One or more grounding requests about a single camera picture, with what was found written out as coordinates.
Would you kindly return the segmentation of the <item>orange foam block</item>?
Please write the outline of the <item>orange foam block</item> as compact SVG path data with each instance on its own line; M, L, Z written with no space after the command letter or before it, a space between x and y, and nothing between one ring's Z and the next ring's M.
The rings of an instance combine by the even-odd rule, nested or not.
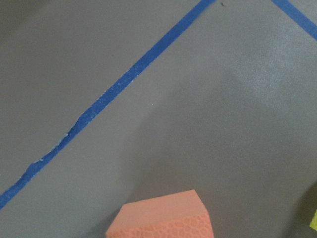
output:
M210 215L195 190L124 204L106 238L213 238Z

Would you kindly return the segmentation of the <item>yellow foam block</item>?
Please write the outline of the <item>yellow foam block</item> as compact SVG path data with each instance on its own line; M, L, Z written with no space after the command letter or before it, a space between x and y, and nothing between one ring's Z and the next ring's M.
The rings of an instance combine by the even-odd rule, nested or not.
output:
M314 216L313 216L309 226L313 230L317 231L317 210L315 211Z

